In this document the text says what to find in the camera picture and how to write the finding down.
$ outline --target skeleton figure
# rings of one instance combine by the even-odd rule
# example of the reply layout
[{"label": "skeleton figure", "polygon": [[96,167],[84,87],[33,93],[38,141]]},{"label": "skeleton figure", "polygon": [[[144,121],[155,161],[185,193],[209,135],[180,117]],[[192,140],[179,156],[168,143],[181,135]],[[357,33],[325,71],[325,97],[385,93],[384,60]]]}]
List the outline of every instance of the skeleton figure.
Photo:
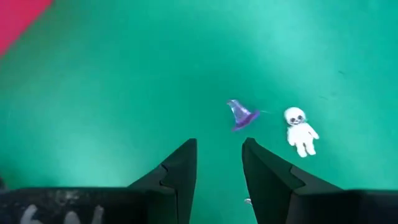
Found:
[{"label": "skeleton figure", "polygon": [[287,128],[287,141],[291,146],[296,145],[297,153],[300,157],[306,157],[307,153],[311,156],[316,152],[313,146],[313,139],[319,139],[319,135],[306,122],[305,113],[296,107],[285,111],[286,122],[290,125]]}]

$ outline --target witch hat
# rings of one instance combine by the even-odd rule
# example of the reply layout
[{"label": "witch hat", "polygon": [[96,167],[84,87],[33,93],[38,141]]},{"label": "witch hat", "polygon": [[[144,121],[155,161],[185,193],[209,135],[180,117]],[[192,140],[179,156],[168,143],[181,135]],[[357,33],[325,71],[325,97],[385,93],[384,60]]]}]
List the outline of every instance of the witch hat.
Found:
[{"label": "witch hat", "polygon": [[232,131],[237,131],[246,127],[252,120],[256,119],[260,115],[259,110],[251,113],[248,109],[242,106],[238,100],[229,100],[227,104],[231,107],[232,113],[235,117],[235,127]]}]

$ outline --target small figurine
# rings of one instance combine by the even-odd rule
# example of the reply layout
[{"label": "small figurine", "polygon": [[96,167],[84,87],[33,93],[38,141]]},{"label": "small figurine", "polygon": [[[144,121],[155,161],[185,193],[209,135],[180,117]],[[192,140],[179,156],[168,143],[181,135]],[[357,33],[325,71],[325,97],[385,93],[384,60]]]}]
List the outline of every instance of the small figurine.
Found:
[{"label": "small figurine", "polygon": [[285,110],[286,122],[290,125],[287,128],[287,141],[291,146],[296,145],[300,157],[306,157],[307,153],[315,155],[313,139],[319,139],[319,135],[306,122],[304,111],[300,108],[291,107]]},{"label": "small figurine", "polygon": [[256,119],[260,115],[259,110],[251,113],[248,109],[242,106],[238,100],[229,100],[227,104],[231,107],[232,113],[235,117],[235,127],[232,131],[237,131],[246,127],[252,120]]}]

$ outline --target red object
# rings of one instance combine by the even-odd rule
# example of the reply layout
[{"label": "red object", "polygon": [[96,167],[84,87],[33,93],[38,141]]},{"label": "red object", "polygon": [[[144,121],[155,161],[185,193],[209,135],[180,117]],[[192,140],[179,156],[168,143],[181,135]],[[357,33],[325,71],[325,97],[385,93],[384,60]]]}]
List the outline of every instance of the red object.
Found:
[{"label": "red object", "polygon": [[0,56],[52,0],[0,0]]}]

